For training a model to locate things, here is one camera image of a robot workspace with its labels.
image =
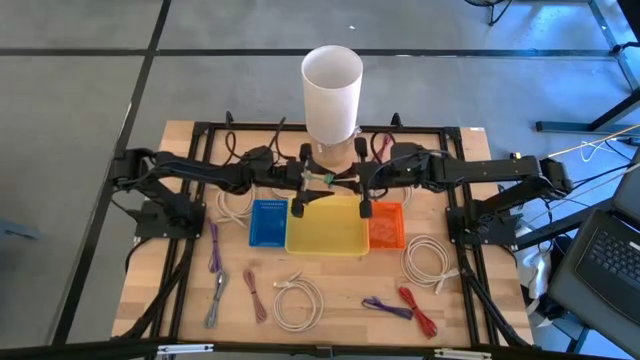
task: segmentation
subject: white cylinder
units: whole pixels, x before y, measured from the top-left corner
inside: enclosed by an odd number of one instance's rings
[[[315,140],[338,144],[356,129],[362,60],[337,45],[319,47],[302,60],[307,131]]]

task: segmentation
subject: wooden table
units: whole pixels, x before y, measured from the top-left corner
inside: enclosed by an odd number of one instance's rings
[[[193,122],[169,121],[166,125],[160,150],[186,156],[191,138]],[[216,131],[212,163],[226,160],[228,151],[224,146],[225,131]],[[273,132],[237,131],[236,152],[242,154],[250,148],[267,144]],[[361,134],[368,139],[369,134]],[[419,143],[426,148],[439,149],[437,136],[423,134],[396,134],[398,141]],[[465,156],[468,161],[490,158],[487,137],[482,128],[462,129]],[[300,144],[309,142],[305,132],[282,132],[281,150],[295,155]],[[355,152],[346,154],[356,161]],[[384,158],[389,158],[387,149]],[[164,179],[165,185],[179,191],[181,181]],[[324,184],[314,183],[315,188]],[[337,193],[350,194],[349,190],[333,188]],[[207,186],[204,199],[208,204],[208,215],[217,219],[220,214],[215,206],[219,190]],[[474,184],[474,198],[484,199],[495,194],[494,184]],[[259,198],[270,198],[268,189],[259,189]],[[385,200],[402,201],[403,190],[391,190]],[[241,209],[247,196],[228,195],[230,207]],[[405,232],[407,242],[420,234],[427,234],[440,241],[448,250],[453,266],[457,265],[454,247],[448,242],[444,209],[447,195],[433,194],[423,189],[414,191],[413,200],[405,208]],[[423,289],[409,283],[400,269],[399,251],[371,250],[362,257],[322,257],[290,255],[284,249],[250,248],[248,229],[229,222],[220,225],[220,251],[222,264],[229,274],[229,284],[222,296],[218,325],[205,329],[203,319],[211,304],[214,275],[209,273],[208,262],[212,251],[211,234],[205,226],[202,237],[196,242],[191,274],[180,324],[180,340],[217,341],[243,343],[280,344],[334,344],[334,345],[381,345],[381,346],[469,346],[469,335],[463,305],[460,279],[445,282],[439,295],[433,288]],[[113,327],[113,335],[128,330],[143,313],[158,290],[168,241],[154,239],[142,246],[131,259],[120,306]],[[525,313],[520,283],[514,260],[504,249],[484,246],[484,258],[490,283],[491,295],[505,318],[525,340],[532,342],[531,330]],[[435,256],[428,251],[416,257],[426,271],[440,270]],[[260,325],[255,322],[252,300],[242,271],[252,268],[256,274],[257,292],[269,313],[268,320]],[[320,322],[310,331],[290,333],[282,330],[272,316],[276,289],[274,281],[284,280],[298,270],[314,281],[325,299],[325,311]],[[438,336],[427,340],[420,332],[415,320],[407,321],[387,313],[362,308],[365,297],[378,296],[384,302],[404,306],[397,295],[398,286],[407,286],[414,293],[421,309],[438,325]],[[168,333],[173,295],[167,302],[161,335]],[[302,293],[291,291],[285,297],[285,311],[292,322],[302,320],[309,311],[308,300]],[[475,301],[480,338],[487,342],[484,314],[479,301]]]

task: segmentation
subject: red cable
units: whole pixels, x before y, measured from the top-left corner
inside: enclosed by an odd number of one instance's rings
[[[400,294],[402,300],[404,300],[407,304],[409,304],[409,307],[411,307],[413,315],[415,315],[416,319],[418,319],[420,329],[427,336],[427,339],[431,339],[432,337],[438,335],[438,327],[418,308],[418,304],[416,304],[416,300],[413,298],[411,290],[401,286],[400,288],[398,288],[398,293]]]
[[[384,150],[387,148],[390,142],[391,142],[391,136],[389,136],[389,134],[385,134],[384,140],[382,140],[382,148],[380,148],[380,150],[378,150],[377,152],[379,159],[382,159],[382,154],[384,154]]]

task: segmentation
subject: concrete floor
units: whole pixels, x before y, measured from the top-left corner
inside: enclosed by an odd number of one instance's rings
[[[146,47],[160,0],[42,2],[0,0],[0,47]],[[614,0],[598,1],[620,42],[632,39]],[[515,2],[493,28],[485,9],[462,0],[174,1],[161,48],[311,48],[328,43],[368,48],[607,49],[584,4]],[[629,51],[640,74],[640,55]],[[303,120],[299,57],[158,58],[130,146],[158,146],[169,119]],[[543,156],[592,137],[535,133],[538,120],[591,121],[628,96],[617,64],[596,59],[363,59],[359,122],[481,126],[492,155]],[[0,218],[31,225],[36,241],[0,243],[0,347],[39,345],[58,306],[89,213],[130,100],[140,58],[0,57]],[[640,121],[640,113],[630,115]],[[618,147],[628,155],[633,149]],[[599,152],[560,158],[574,179],[625,163]],[[610,196],[605,186],[581,201]],[[128,206],[135,196],[118,196]],[[543,209],[525,209],[531,219]],[[580,209],[567,204],[556,218]],[[534,225],[543,225],[539,219]],[[70,340],[110,334],[131,246],[133,223],[110,209]],[[591,354],[620,356],[590,336]],[[536,330],[536,342],[563,350],[564,335]],[[254,358],[228,355],[227,358]],[[284,358],[273,355],[273,358]]]

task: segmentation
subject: cable connector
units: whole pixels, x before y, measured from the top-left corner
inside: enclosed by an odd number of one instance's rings
[[[298,272],[296,272],[295,274],[291,275],[291,277],[289,277],[289,279],[285,280],[285,281],[276,281],[273,283],[273,287],[275,287],[276,289],[284,289],[284,288],[288,288],[291,286],[291,283],[296,281],[296,279],[298,279],[300,277],[300,275],[302,275],[302,270],[298,270]]]
[[[444,285],[444,281],[445,280],[447,280],[450,277],[454,277],[454,276],[458,276],[458,275],[460,275],[460,271],[458,271],[457,268],[451,269],[451,270],[449,270],[449,272],[444,274],[442,276],[442,279],[440,279],[440,281],[438,281],[438,284],[436,285],[436,290],[435,290],[436,295],[440,294],[440,290],[442,290],[442,286]]]

